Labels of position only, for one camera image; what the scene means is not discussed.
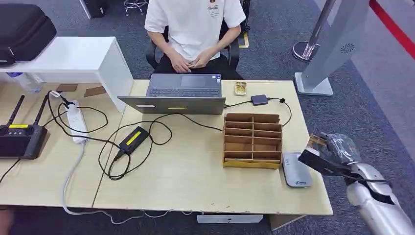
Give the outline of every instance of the table leg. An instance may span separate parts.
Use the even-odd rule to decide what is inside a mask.
[[[271,224],[271,230],[277,230],[284,227],[287,224],[305,217],[305,215],[296,215],[296,214],[270,214],[268,215]]]

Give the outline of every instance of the power strip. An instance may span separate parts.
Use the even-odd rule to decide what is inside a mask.
[[[87,131],[87,126],[85,124],[84,116],[82,115],[81,109],[78,109],[79,103],[76,100],[72,100],[72,102],[75,105],[70,104],[69,108],[65,108],[65,110],[67,111],[69,126],[72,129],[86,132]],[[82,132],[78,132],[78,131],[71,130],[71,133],[74,136],[89,137],[88,133],[82,133]],[[88,139],[82,138],[82,137],[73,137],[73,141],[75,143],[83,143],[85,141],[88,141]]]

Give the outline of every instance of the gray device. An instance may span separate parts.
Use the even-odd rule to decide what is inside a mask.
[[[220,115],[225,106],[220,74],[153,74],[147,96],[118,96],[143,114]]]
[[[222,114],[225,97],[118,96],[143,114]]]
[[[152,74],[150,97],[221,97],[220,74]]]
[[[298,160],[300,155],[301,153],[283,153],[282,167],[285,181],[290,187],[303,188],[312,185],[308,166]]]

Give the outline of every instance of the cardboard organizer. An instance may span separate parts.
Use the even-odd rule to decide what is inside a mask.
[[[279,115],[225,115],[223,167],[278,169],[282,163]]]

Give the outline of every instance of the light wooden table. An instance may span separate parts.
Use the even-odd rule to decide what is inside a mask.
[[[223,81],[222,94],[227,104],[250,99],[251,95],[285,98],[293,116],[283,128],[283,151],[302,152],[308,131],[291,81],[247,81],[246,97],[234,96],[234,81]],[[149,80],[136,80],[131,95],[144,96]],[[243,104],[224,113],[279,114],[281,122],[289,111],[277,100],[268,105]],[[127,106],[121,126],[140,120],[153,120],[160,115],[143,115]],[[189,115],[204,125],[223,127],[223,115]],[[173,138],[163,146],[153,146],[147,161],[122,180],[111,181],[104,176],[94,208],[137,209],[160,211],[193,211],[222,213],[271,214],[273,229],[305,215],[332,215],[330,201],[321,174],[310,169],[310,188],[287,186],[282,168],[223,168],[223,136],[221,132],[197,126],[181,116],[160,120],[171,128]],[[135,127],[124,128],[116,137],[122,141]],[[152,130],[156,141],[165,141],[168,132],[160,126]],[[149,149],[149,138],[132,154],[132,166],[139,164]],[[113,174],[121,173],[126,157],[115,165]]]
[[[58,84],[46,84],[40,94],[25,94],[26,97],[14,121],[15,124],[32,124],[43,98],[48,90],[56,89]],[[83,97],[86,88],[100,84],[80,84],[77,91],[64,93],[68,100],[76,99],[81,106],[91,106],[102,110],[108,116],[109,124],[91,137],[106,139],[118,128],[122,113],[119,113],[107,94]],[[0,83],[0,123],[6,124],[20,96],[25,92],[14,83]],[[55,115],[59,100],[53,100]],[[93,110],[82,110],[88,129],[95,129],[105,123],[104,117]],[[40,125],[51,119],[46,104]],[[81,150],[71,137],[66,136],[56,123],[46,126],[47,142],[39,158],[18,163],[0,184],[0,205],[58,206],[61,204],[63,181]],[[85,146],[85,155],[76,169],[67,189],[67,204],[71,207],[90,208],[102,177],[98,165],[98,153],[103,143],[89,141]],[[105,165],[110,147],[104,150],[102,163]],[[15,160],[0,160],[0,172],[3,174]]]

